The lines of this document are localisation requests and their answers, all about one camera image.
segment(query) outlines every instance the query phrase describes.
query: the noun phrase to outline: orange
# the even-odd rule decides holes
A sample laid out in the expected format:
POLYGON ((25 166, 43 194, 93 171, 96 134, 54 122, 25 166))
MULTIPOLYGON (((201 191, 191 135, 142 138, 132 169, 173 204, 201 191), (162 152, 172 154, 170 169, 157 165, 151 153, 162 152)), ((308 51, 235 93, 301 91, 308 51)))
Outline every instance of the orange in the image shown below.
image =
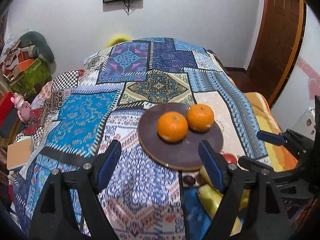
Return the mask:
POLYGON ((187 120, 178 112, 167 112, 159 118, 157 132, 167 142, 181 141, 188 132, 187 120))
POLYGON ((212 126, 214 114, 209 106, 202 104, 193 105, 187 112, 187 121, 191 129, 198 132, 205 132, 212 126))

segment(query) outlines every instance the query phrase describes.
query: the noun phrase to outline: red apple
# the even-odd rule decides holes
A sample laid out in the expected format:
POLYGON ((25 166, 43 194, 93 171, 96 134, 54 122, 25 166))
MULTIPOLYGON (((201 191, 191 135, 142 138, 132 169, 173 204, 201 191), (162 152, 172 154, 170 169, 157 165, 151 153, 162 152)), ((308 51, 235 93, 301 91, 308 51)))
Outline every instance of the red apple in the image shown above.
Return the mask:
POLYGON ((224 159, 227 161, 227 163, 234 163, 235 165, 238 164, 236 157, 231 153, 224 153, 222 154, 224 159))

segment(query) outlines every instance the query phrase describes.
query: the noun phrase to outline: green box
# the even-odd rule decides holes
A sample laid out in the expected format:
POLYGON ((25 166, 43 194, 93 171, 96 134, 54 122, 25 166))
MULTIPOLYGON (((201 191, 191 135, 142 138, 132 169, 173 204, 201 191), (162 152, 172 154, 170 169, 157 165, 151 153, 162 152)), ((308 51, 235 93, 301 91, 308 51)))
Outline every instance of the green box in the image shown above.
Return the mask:
POLYGON ((13 92, 22 94, 25 98, 36 95, 36 84, 44 86, 50 77, 47 63, 37 58, 25 71, 21 72, 12 82, 10 87, 13 92))

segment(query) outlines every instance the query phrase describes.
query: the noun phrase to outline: pink toy figure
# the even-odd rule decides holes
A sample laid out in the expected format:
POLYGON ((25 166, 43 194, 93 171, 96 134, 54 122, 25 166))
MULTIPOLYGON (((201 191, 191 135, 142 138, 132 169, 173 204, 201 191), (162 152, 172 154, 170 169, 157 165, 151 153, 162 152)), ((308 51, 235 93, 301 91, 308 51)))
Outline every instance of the pink toy figure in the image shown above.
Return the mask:
POLYGON ((28 101, 25 101, 23 96, 18 93, 14 93, 14 98, 10 98, 11 102, 14 104, 14 107, 18 110, 18 117, 21 122, 29 124, 31 107, 28 101))

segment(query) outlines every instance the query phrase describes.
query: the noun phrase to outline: patterned tablecloth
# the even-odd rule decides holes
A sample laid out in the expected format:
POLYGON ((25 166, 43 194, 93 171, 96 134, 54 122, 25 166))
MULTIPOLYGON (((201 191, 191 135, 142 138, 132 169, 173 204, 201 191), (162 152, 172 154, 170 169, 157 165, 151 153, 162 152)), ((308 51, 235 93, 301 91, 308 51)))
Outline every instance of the patterned tablecloth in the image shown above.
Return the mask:
MULTIPOLYGON (((45 85, 32 103, 33 122, 16 139, 30 135, 36 149, 13 186, 26 234, 50 171, 76 170, 117 139, 122 156, 98 198, 119 238, 189 238, 181 174, 151 160, 138 140, 140 117, 159 103, 209 105, 223 133, 223 152, 270 163, 256 138, 250 102, 205 49, 171 38, 141 39, 99 51, 84 67, 45 85)), ((79 228, 89 234, 77 192, 70 194, 79 228)))

